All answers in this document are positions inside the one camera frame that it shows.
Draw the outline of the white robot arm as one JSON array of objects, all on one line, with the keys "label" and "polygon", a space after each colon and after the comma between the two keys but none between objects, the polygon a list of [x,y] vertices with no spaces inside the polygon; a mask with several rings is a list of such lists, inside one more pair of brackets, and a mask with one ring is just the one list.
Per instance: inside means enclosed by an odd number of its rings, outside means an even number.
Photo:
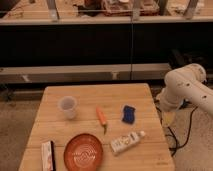
[{"label": "white robot arm", "polygon": [[206,70],[197,63],[173,69],[165,75],[165,87],[156,96],[164,127],[172,124],[175,112],[184,100],[189,100],[213,118],[213,89],[204,84],[206,79]]}]

